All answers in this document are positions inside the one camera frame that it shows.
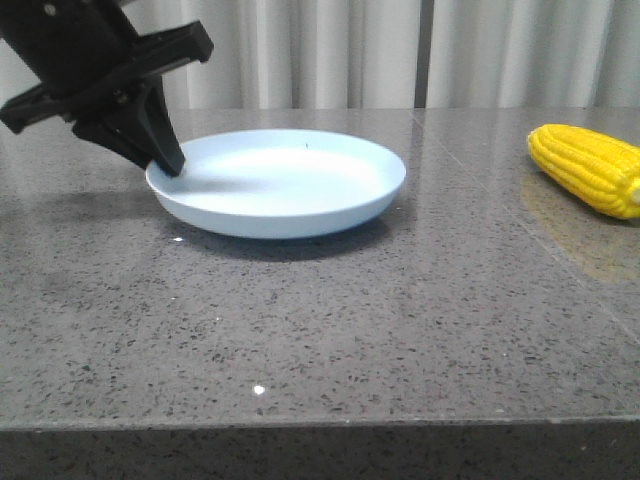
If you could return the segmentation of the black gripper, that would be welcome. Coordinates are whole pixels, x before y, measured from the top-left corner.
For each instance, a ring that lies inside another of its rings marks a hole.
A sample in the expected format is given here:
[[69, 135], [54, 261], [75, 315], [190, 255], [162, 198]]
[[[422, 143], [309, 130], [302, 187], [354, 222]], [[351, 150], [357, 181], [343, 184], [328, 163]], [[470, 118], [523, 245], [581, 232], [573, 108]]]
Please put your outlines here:
[[132, 97], [140, 84], [135, 115], [80, 119], [72, 132], [142, 169], [155, 162], [166, 175], [180, 175], [185, 157], [162, 80], [154, 78], [209, 60], [214, 44], [200, 22], [140, 35], [117, 1], [4, 1], [1, 37], [40, 81], [2, 107], [11, 131], [99, 111], [120, 94]]

